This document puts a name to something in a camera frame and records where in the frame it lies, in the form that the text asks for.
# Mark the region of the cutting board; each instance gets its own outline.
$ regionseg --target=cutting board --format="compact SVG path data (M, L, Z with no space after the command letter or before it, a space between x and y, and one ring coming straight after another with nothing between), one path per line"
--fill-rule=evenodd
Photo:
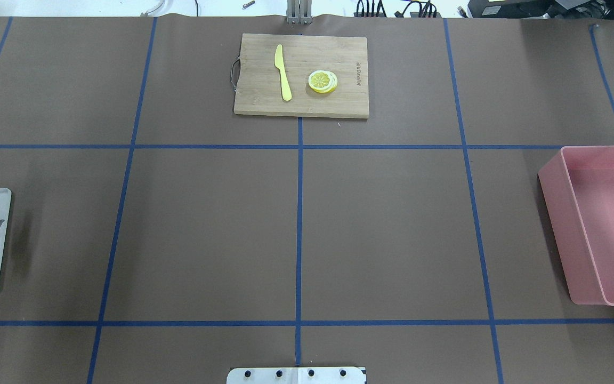
M283 59L293 99L283 101L273 55ZM368 46L365 37L243 34L233 111L238 115L368 118ZM318 94L307 85L315 70L338 76L338 87Z

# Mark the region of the lemon slice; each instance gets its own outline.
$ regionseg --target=lemon slice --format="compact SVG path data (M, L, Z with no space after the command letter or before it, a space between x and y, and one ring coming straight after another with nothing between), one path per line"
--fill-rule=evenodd
M336 75L327 70L315 70L307 80L310 88L320 94L333 92L338 86Z

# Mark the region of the knife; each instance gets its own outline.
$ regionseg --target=knife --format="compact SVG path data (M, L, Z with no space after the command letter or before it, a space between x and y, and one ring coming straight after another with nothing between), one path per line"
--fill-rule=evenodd
M283 97L284 101L290 101L293 98L293 94L290 92L290 85L288 85L286 68L283 67L283 46L281 44L276 46L276 52L273 54L273 66L281 73L281 97Z

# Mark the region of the knife handle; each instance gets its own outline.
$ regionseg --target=knife handle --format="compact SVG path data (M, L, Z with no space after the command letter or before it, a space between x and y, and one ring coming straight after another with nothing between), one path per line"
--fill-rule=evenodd
M290 85L288 85L286 70L279 69L278 72L281 73L281 97L284 101L290 101L293 98L293 94L290 92Z

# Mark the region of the pink box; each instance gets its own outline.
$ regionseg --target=pink box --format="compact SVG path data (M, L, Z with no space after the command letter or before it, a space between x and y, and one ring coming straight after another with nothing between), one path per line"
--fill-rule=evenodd
M539 181L570 298L614 306L614 146L563 147Z

